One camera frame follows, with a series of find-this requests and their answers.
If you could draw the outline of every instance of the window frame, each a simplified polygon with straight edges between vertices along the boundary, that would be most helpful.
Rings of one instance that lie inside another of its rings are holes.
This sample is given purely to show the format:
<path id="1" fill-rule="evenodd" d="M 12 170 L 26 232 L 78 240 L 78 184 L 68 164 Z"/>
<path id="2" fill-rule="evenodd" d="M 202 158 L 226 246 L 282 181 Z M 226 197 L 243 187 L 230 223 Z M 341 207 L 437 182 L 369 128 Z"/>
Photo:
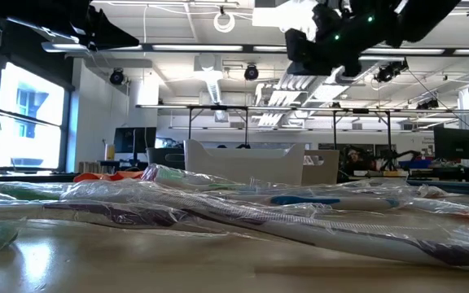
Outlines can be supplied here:
<path id="1" fill-rule="evenodd" d="M 0 116 L 8 116 L 10 118 L 16 119 L 16 120 L 22 120 L 24 122 L 29 122 L 29 123 L 34 123 L 35 125 L 45 125 L 45 126 L 53 126 L 59 128 L 61 132 L 61 138 L 60 138 L 60 146 L 59 146 L 59 163 L 57 168 L 39 168 L 39 167 L 13 167 L 13 166 L 8 166 L 8 167 L 0 167 L 0 170 L 2 171 L 23 171 L 23 172 L 36 172 L 36 171 L 58 171 L 58 172 L 65 172 L 66 171 L 66 157 L 67 157 L 67 149 L 68 149 L 68 122 L 69 122 L 69 111 L 70 111 L 70 99 L 72 95 L 73 88 L 72 87 L 67 87 L 64 85 L 60 85 L 59 83 L 52 81 L 51 78 L 49 77 L 43 77 L 41 75 L 36 74 L 34 71 L 28 70 L 26 67 L 21 66 L 18 63 L 13 63 L 16 67 L 20 67 L 34 75 L 37 75 L 40 78 L 43 78 L 49 82 L 52 82 L 64 89 L 64 100 L 63 100 L 63 119 L 61 122 L 61 125 L 55 125 L 53 123 L 44 121 L 44 120 L 39 120 L 34 117 L 22 115 L 19 113 L 15 112 L 9 112 L 0 109 Z M 0 88 L 1 88 L 1 77 L 2 77 L 2 70 L 4 68 L 0 68 Z"/>

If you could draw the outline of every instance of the computer monitor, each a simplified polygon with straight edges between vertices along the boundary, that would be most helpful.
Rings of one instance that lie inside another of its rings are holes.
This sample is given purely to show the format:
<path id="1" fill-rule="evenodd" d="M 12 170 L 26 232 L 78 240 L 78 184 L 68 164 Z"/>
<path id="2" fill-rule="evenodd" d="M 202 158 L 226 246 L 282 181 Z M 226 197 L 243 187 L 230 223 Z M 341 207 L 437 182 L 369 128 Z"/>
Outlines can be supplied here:
<path id="1" fill-rule="evenodd" d="M 115 152 L 146 153 L 148 147 L 155 147 L 155 140 L 156 127 L 118 128 L 115 129 Z"/>
<path id="2" fill-rule="evenodd" d="M 436 158 L 469 160 L 469 130 L 434 128 Z"/>

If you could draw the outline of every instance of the security camera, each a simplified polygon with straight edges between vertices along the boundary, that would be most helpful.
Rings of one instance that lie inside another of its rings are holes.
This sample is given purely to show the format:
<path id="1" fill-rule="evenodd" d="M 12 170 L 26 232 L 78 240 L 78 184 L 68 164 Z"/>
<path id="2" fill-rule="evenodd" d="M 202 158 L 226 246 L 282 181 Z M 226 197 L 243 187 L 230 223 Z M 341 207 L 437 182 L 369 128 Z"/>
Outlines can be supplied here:
<path id="1" fill-rule="evenodd" d="M 246 81 L 254 81 L 258 78 L 258 69 L 255 64 L 249 64 L 248 68 L 245 69 L 245 74 L 243 74 Z"/>
<path id="2" fill-rule="evenodd" d="M 113 69 L 113 73 L 110 76 L 110 82 L 112 85 L 123 85 L 127 82 L 127 78 L 124 75 L 123 68 L 115 68 Z"/>

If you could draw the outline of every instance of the orange object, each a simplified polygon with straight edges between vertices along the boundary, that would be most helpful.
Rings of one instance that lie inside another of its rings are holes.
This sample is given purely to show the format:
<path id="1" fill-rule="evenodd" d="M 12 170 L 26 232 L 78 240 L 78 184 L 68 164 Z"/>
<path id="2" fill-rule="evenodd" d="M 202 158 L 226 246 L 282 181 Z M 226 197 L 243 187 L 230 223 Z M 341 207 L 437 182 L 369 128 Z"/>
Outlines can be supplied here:
<path id="1" fill-rule="evenodd" d="M 126 178 L 131 178 L 131 179 L 140 179 L 144 172 L 143 171 L 138 171 L 138 172 L 128 172 L 128 171 L 120 171 L 117 172 L 113 175 L 111 174 L 99 174 L 99 173 L 83 173 L 75 178 L 73 178 L 73 181 L 75 183 L 84 181 L 84 180 L 107 180 L 107 181 L 119 181 L 122 179 Z"/>

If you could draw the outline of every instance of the ceiling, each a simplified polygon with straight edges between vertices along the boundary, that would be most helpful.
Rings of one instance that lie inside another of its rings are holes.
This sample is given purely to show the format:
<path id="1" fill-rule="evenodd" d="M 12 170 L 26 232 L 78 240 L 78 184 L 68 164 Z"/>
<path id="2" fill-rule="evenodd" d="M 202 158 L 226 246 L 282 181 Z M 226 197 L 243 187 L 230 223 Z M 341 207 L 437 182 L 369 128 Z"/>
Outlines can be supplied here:
<path id="1" fill-rule="evenodd" d="M 252 13 L 253 0 L 239 1 L 239 13 Z M 283 45 L 284 36 L 278 28 L 253 27 L 251 20 L 236 17 L 235 27 L 229 33 L 220 33 L 213 26 L 214 14 L 188 15 L 184 7 L 167 7 L 178 11 L 172 13 L 155 7 L 113 6 L 106 3 L 94 4 L 102 8 L 108 19 L 127 33 L 147 43 L 200 43 L 200 44 L 259 44 Z M 191 13 L 217 11 L 217 8 L 189 7 Z M 427 37 L 417 44 L 407 46 L 424 47 L 469 47 L 468 10 L 457 10 L 462 15 L 448 16 Z M 144 35 L 143 16 L 146 12 Z M 165 103 L 177 103 L 182 98 L 198 97 L 207 91 L 201 80 L 193 79 L 194 57 L 198 53 L 98 53 L 94 57 L 114 59 L 150 59 L 159 69 L 165 86 L 160 96 Z M 222 58 L 224 79 L 219 84 L 223 92 L 254 93 L 257 82 L 245 81 L 243 73 L 248 63 L 255 63 L 260 71 L 259 80 L 280 78 L 290 63 L 287 56 L 256 54 L 219 54 Z M 372 75 L 366 76 L 357 85 L 351 86 L 341 101 L 343 107 L 406 105 L 410 98 L 425 94 L 427 90 L 438 89 L 440 99 L 449 106 L 457 105 L 457 89 L 469 81 L 469 58 L 409 57 L 412 76 L 404 72 L 393 83 L 377 85 Z M 126 68 L 132 79 L 141 79 L 145 72 L 141 68 Z"/>

